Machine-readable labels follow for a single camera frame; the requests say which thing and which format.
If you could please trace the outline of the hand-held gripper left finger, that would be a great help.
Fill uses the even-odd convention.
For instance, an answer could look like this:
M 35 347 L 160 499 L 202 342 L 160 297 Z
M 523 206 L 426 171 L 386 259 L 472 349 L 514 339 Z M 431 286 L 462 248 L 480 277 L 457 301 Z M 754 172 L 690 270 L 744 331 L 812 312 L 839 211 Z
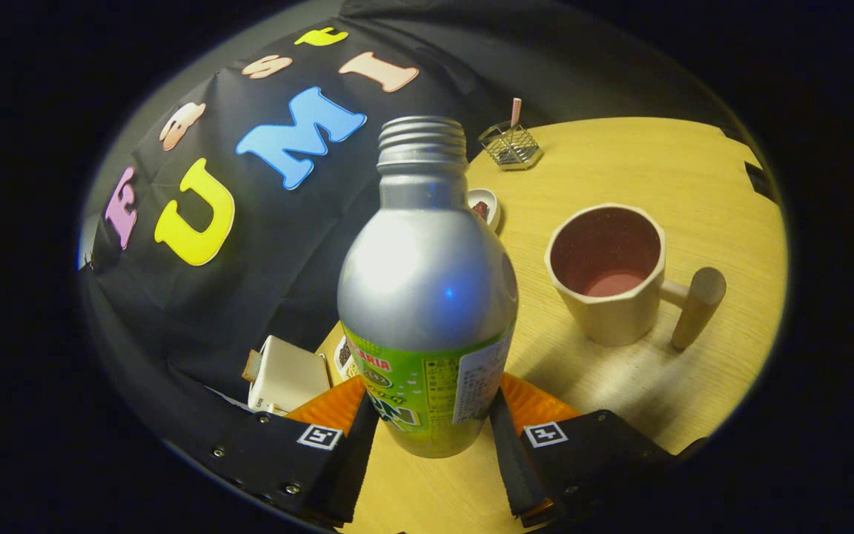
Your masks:
M 362 378 L 352 378 L 287 415 L 234 408 L 179 415 L 166 439 L 251 506 L 309 530 L 335 530 L 354 520 L 377 422 Z

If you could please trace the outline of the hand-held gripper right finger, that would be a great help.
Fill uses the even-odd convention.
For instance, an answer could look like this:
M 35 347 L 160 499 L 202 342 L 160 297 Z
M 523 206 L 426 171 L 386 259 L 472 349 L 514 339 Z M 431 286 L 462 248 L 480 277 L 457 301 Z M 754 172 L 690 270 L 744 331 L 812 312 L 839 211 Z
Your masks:
M 628 490 L 660 480 L 705 445 L 673 454 L 608 409 L 583 415 L 504 373 L 489 407 L 509 510 L 523 527 L 556 530 L 590 519 Z

